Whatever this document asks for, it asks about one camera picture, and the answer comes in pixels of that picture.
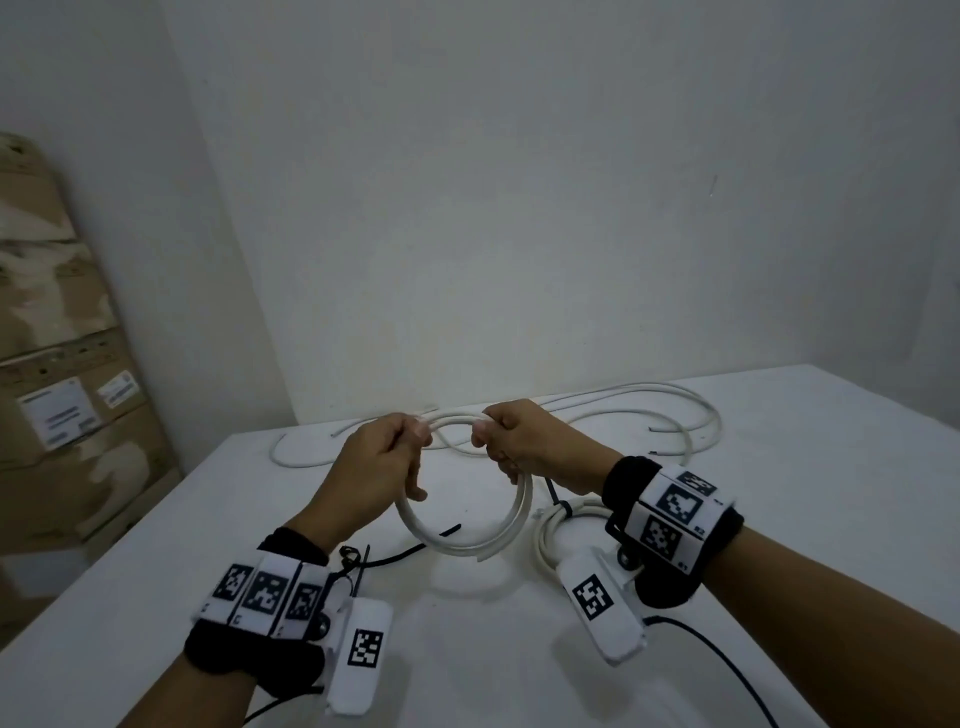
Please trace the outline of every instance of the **forearm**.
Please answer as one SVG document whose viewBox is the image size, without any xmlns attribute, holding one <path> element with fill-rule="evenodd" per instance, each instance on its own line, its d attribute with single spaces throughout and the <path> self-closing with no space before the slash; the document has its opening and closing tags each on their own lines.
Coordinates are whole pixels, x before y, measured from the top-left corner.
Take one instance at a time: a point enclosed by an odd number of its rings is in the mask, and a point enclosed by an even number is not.
<svg viewBox="0 0 960 728">
<path fill-rule="evenodd" d="M 255 687 L 256 680 L 245 672 L 209 675 L 180 655 L 120 725 L 237 728 L 243 724 Z"/>
<path fill-rule="evenodd" d="M 960 725 L 944 625 L 749 528 L 704 583 L 831 728 Z"/>
</svg>

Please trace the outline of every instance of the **right hand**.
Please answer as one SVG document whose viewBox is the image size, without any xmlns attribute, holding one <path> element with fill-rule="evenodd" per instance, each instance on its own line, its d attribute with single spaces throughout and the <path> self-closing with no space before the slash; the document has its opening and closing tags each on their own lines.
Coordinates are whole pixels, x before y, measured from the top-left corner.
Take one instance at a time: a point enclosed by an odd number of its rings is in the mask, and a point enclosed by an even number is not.
<svg viewBox="0 0 960 728">
<path fill-rule="evenodd" d="M 493 422 L 475 422 L 470 441 L 476 448 L 486 446 L 515 485 L 524 472 L 548 477 L 578 496 L 599 494 L 623 457 L 530 400 L 492 404 L 484 413 Z"/>
</svg>

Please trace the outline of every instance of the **barcode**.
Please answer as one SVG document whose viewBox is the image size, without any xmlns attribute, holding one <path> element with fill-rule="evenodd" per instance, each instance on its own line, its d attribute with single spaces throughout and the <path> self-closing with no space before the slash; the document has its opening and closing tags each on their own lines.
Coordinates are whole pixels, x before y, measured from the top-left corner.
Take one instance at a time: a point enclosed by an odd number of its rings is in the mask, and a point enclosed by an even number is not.
<svg viewBox="0 0 960 728">
<path fill-rule="evenodd" d="M 132 385 L 132 384 L 128 384 L 126 387 L 124 387 L 123 389 L 121 389 L 119 392 L 114 392 L 114 393 L 113 393 L 113 396 L 108 400 L 107 404 L 109 404 L 110 406 L 113 406 L 113 403 L 114 403 L 114 402 L 116 402 L 117 400 L 123 399 L 123 396 L 124 396 L 125 394 L 127 394 L 128 392 L 130 392 L 130 390 L 131 390 L 132 388 L 133 388 L 133 385 Z"/>
<path fill-rule="evenodd" d="M 59 427 L 64 423 L 68 423 L 71 420 L 75 420 L 80 417 L 80 407 L 73 406 L 67 409 L 64 409 L 62 412 L 58 412 L 53 417 L 48 417 L 46 420 L 48 427 Z"/>
</svg>

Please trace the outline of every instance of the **wrist tracker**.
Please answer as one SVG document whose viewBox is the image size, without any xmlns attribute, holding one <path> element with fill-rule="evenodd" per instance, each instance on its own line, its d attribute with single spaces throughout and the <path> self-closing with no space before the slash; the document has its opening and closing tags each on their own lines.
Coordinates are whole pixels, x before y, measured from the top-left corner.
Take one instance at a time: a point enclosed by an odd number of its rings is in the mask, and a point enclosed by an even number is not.
<svg viewBox="0 0 960 728">
<path fill-rule="evenodd" d="M 643 565 L 636 594 L 648 607 L 687 602 L 710 559 L 733 540 L 743 517 L 715 485 L 682 465 L 621 459 L 604 483 L 607 532 Z"/>
<path fill-rule="evenodd" d="M 301 534 L 279 528 L 229 565 L 194 616 L 184 656 L 203 672 L 247 672 L 280 699 L 319 682 L 330 713 L 363 715 L 379 681 L 393 608 L 353 597 L 347 571 L 326 563 Z"/>
</svg>

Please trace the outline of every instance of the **white plastic device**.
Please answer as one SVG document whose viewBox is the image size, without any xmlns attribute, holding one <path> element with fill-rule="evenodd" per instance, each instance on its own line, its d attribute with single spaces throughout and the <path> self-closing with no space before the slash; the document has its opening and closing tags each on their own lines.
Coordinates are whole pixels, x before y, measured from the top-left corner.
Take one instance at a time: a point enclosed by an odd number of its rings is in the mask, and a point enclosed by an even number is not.
<svg viewBox="0 0 960 728">
<path fill-rule="evenodd" d="M 327 587 L 327 582 L 335 580 Z M 326 709 L 336 716 L 362 716 L 373 704 L 394 609 L 385 601 L 352 597 L 348 575 L 326 567 L 256 551 L 235 561 L 194 615 L 274 640 L 311 641 L 324 650 Z M 328 589 L 322 613 L 321 594 Z"/>
<path fill-rule="evenodd" d="M 579 550 L 557 566 L 574 611 L 608 665 L 629 660 L 647 644 L 639 600 L 629 589 L 637 574 L 596 547 Z"/>
</svg>

